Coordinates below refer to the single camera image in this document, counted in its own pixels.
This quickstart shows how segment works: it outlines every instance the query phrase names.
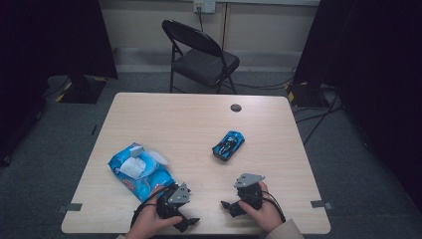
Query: chair backrest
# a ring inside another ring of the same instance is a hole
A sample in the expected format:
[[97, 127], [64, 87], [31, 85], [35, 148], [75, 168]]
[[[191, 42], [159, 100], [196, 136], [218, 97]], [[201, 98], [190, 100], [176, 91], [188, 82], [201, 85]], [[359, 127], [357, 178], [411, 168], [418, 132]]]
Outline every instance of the chair backrest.
[[177, 46], [175, 42], [177, 41], [215, 57], [223, 57], [220, 46], [210, 36], [195, 28], [173, 20], [164, 20], [162, 22], [162, 29], [174, 46]]

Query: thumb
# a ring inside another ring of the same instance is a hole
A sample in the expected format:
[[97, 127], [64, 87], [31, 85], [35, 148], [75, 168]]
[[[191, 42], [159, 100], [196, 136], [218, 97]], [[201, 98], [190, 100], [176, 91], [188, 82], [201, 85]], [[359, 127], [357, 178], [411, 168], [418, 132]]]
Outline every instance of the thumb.
[[251, 205], [249, 205], [248, 203], [244, 202], [244, 201], [239, 201], [239, 206], [246, 211], [246, 213], [248, 213], [249, 215], [251, 215], [253, 218], [256, 218], [258, 216], [258, 211], [255, 210], [253, 207], [251, 207]]
[[166, 219], [161, 219], [160, 220], [160, 226], [162, 228], [166, 228], [169, 226], [173, 226], [176, 225], [177, 223], [180, 223], [183, 220], [183, 218], [181, 216], [173, 216], [173, 217], [169, 217]]

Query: person's left hand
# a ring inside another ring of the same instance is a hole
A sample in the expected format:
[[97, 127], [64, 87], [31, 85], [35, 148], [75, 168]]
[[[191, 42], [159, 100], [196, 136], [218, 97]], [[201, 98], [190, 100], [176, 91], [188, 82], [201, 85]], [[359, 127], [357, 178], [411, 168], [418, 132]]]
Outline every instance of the person's left hand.
[[[162, 188], [161, 186], [154, 188], [150, 195]], [[139, 212], [136, 221], [130, 230], [124, 235], [126, 239], [146, 239], [154, 236], [160, 230], [173, 226], [182, 221], [181, 216], [169, 217], [166, 219], [159, 218], [156, 211], [156, 203], [158, 196], [151, 198], [145, 207]]]

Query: sleeve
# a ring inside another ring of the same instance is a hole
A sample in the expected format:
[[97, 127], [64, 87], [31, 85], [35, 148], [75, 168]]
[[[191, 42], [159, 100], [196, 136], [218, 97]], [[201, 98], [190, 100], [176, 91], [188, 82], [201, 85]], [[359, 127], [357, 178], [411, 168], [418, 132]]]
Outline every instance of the sleeve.
[[290, 219], [274, 229], [266, 239], [304, 239], [298, 226]]

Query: person's right hand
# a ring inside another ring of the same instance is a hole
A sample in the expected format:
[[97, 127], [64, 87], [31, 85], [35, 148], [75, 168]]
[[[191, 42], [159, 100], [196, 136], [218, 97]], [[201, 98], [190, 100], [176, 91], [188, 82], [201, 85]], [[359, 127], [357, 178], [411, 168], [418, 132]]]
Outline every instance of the person's right hand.
[[[258, 184], [260, 185], [262, 191], [269, 192], [267, 185], [263, 181], [259, 181]], [[272, 200], [268, 193], [264, 192], [263, 197]], [[255, 208], [244, 201], [239, 201], [239, 206], [252, 218], [254, 218], [258, 225], [267, 233], [270, 233], [283, 224], [277, 208], [266, 200], [263, 200], [263, 206], [259, 210], [255, 210]]]

